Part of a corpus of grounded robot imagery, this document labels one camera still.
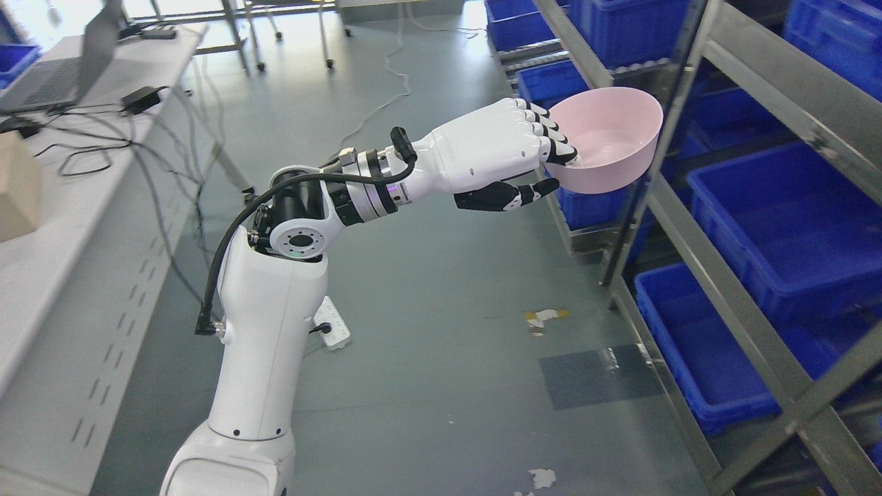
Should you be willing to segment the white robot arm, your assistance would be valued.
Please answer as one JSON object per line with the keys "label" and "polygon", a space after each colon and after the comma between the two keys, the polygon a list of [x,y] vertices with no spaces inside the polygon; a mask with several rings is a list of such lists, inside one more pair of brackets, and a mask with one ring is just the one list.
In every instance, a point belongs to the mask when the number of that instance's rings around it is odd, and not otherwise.
{"label": "white robot arm", "polygon": [[347,226],[397,210],[412,145],[340,152],[322,167],[278,170],[233,220],[209,269],[198,335],[215,335],[223,364],[207,420],[174,456],[163,495],[287,495],[300,362],[321,326],[328,245]]}

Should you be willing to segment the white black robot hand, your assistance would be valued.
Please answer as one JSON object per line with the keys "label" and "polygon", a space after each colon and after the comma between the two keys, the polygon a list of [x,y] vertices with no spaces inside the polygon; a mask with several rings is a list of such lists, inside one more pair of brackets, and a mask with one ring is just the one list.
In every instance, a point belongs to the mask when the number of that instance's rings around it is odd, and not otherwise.
{"label": "white black robot hand", "polygon": [[551,163],[571,165],[579,152],[548,110],[504,98],[429,132],[413,144],[415,170],[401,182],[407,200],[453,194],[461,209],[511,211],[557,189],[551,180],[530,187],[508,181]]}

